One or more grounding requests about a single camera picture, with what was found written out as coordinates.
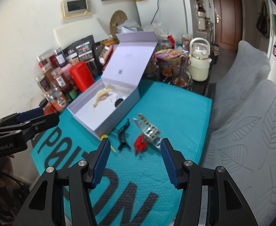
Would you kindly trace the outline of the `red flower hair clip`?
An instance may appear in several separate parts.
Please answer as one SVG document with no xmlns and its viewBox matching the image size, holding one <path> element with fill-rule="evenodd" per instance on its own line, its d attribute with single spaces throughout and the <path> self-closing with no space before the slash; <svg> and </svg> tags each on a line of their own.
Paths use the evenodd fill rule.
<svg viewBox="0 0 276 226">
<path fill-rule="evenodd" d="M 143 135 L 139 135 L 134 142 L 134 152 L 141 153 L 147 149 L 147 144 Z"/>
</svg>

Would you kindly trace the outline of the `grey marbled hair claw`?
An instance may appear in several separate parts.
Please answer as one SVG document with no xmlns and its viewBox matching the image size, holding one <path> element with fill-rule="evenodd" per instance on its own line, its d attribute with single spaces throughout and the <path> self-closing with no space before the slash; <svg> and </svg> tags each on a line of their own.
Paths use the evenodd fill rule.
<svg viewBox="0 0 276 226">
<path fill-rule="evenodd" d="M 160 143 L 162 141 L 160 130 L 155 125 L 151 124 L 141 113 L 138 114 L 138 118 L 134 118 L 133 120 L 140 129 L 144 140 L 157 149 L 160 149 Z"/>
</svg>

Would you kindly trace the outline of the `red sauce bottle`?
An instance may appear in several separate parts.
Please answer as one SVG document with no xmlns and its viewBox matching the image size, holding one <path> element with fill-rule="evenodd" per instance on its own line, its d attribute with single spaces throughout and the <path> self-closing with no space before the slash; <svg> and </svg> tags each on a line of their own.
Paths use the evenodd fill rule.
<svg viewBox="0 0 276 226">
<path fill-rule="evenodd" d="M 39 103 L 39 107 L 43 109 L 44 114 L 57 113 L 54 106 L 45 98 Z"/>
</svg>

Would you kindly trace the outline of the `orange powder spice jar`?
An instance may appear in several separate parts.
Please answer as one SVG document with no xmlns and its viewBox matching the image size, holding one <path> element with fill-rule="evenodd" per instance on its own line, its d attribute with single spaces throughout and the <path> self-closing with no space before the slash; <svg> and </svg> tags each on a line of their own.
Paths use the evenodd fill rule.
<svg viewBox="0 0 276 226">
<path fill-rule="evenodd" d="M 58 112 L 62 112 L 68 105 L 68 100 L 58 88 L 54 88 L 47 93 L 46 98 Z"/>
</svg>

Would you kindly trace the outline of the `teal bubble mailer mat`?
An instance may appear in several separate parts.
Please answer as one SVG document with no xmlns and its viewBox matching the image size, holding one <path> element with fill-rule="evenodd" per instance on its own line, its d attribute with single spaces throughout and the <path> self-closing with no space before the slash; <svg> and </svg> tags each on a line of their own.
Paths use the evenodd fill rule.
<svg viewBox="0 0 276 226">
<path fill-rule="evenodd" d="M 169 225 L 178 211 L 181 191 L 170 183 L 160 150 L 149 144 L 134 152 L 141 131 L 133 119 L 139 113 L 185 158 L 198 163 L 201 157 L 211 99 L 154 81 L 143 80 L 138 88 L 140 100 L 109 134 L 114 151 L 100 184 L 89 194 L 98 225 Z M 118 150 L 118 131 L 127 119 L 131 149 Z"/>
</svg>

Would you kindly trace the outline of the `brown spice jar labelled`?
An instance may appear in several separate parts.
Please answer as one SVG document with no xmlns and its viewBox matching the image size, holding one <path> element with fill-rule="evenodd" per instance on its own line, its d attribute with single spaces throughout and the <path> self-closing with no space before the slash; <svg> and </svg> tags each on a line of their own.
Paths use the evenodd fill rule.
<svg viewBox="0 0 276 226">
<path fill-rule="evenodd" d="M 70 86 L 70 82 L 65 77 L 60 67 L 54 69 L 51 75 L 61 90 L 66 90 Z"/>
</svg>

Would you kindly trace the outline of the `grey leaf cushion near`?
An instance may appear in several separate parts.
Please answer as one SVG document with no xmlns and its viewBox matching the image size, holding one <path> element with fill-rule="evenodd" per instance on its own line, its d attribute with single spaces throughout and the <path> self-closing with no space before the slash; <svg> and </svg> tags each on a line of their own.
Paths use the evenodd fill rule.
<svg viewBox="0 0 276 226">
<path fill-rule="evenodd" d="M 224 166 L 258 225 L 276 225 L 276 85 L 261 81 L 242 109 L 212 132 L 202 165 Z"/>
</svg>

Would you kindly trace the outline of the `cream hair claw clip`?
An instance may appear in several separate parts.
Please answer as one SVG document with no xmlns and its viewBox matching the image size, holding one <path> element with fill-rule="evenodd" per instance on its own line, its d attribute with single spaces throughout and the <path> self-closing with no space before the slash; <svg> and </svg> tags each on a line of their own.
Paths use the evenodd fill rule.
<svg viewBox="0 0 276 226">
<path fill-rule="evenodd" d="M 93 107 L 95 108 L 100 101 L 103 101 L 110 94 L 111 91 L 112 91 L 112 89 L 108 86 L 99 90 L 96 93 L 96 98 L 95 98 L 95 102 L 93 103 Z"/>
</svg>

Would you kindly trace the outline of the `black snack pouch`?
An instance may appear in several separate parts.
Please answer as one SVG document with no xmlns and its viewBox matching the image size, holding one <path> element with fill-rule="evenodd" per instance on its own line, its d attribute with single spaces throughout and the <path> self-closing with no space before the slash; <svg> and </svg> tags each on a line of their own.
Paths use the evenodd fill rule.
<svg viewBox="0 0 276 226">
<path fill-rule="evenodd" d="M 102 66 L 96 55 L 96 44 L 93 35 L 82 38 L 63 50 L 68 63 L 75 66 L 83 61 L 88 66 L 93 77 L 102 74 Z"/>
</svg>

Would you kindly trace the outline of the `glass mug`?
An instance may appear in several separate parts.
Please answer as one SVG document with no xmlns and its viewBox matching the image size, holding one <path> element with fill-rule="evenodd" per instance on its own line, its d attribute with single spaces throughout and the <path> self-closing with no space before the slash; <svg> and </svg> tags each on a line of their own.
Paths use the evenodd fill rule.
<svg viewBox="0 0 276 226">
<path fill-rule="evenodd" d="M 172 66 L 172 84 L 188 90 L 192 84 L 192 75 L 189 72 L 188 57 L 181 57 L 180 61 Z"/>
</svg>

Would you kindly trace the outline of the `woven straw fan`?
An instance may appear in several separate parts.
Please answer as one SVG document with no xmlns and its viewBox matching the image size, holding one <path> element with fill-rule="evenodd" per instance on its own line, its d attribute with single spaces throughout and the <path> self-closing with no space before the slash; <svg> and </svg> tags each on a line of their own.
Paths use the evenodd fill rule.
<svg viewBox="0 0 276 226">
<path fill-rule="evenodd" d="M 116 39 L 116 34 L 118 33 L 118 26 L 122 25 L 128 19 L 127 15 L 122 10 L 117 10 L 111 17 L 109 23 L 110 34 Z"/>
</svg>

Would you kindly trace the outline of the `grey leaf cushion far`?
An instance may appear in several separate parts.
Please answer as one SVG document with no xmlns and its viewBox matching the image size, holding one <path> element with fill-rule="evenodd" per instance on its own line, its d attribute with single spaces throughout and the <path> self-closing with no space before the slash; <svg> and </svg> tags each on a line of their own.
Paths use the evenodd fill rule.
<svg viewBox="0 0 276 226">
<path fill-rule="evenodd" d="M 259 82 L 268 78 L 270 70 L 265 52 L 240 41 L 233 65 L 216 83 L 209 127 L 219 129 L 236 116 Z"/>
</svg>

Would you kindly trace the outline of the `cream kettle jug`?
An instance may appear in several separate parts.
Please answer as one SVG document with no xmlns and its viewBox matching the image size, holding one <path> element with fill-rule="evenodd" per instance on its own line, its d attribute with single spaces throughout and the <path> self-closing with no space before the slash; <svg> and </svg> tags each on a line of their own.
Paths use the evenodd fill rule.
<svg viewBox="0 0 276 226">
<path fill-rule="evenodd" d="M 192 79 L 203 82 L 208 78 L 209 67 L 212 59 L 210 56 L 210 43 L 204 38 L 194 38 L 189 44 L 188 70 Z"/>
</svg>

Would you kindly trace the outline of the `white mini fridge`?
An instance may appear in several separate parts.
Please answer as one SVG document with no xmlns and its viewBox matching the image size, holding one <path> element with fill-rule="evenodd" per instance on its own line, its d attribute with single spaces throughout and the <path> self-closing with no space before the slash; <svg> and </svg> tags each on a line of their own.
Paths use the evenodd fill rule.
<svg viewBox="0 0 276 226">
<path fill-rule="evenodd" d="M 196 0 L 144 0 L 136 6 L 143 27 L 161 24 L 177 41 L 182 35 L 197 36 Z"/>
</svg>

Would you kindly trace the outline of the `brown door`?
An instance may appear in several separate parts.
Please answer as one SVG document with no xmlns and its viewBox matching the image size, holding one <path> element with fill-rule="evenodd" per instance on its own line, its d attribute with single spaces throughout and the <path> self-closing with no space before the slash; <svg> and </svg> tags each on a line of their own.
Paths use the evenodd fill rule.
<svg viewBox="0 0 276 226">
<path fill-rule="evenodd" d="M 242 0 L 213 0 L 215 43 L 220 48 L 237 52 L 243 35 Z"/>
</svg>

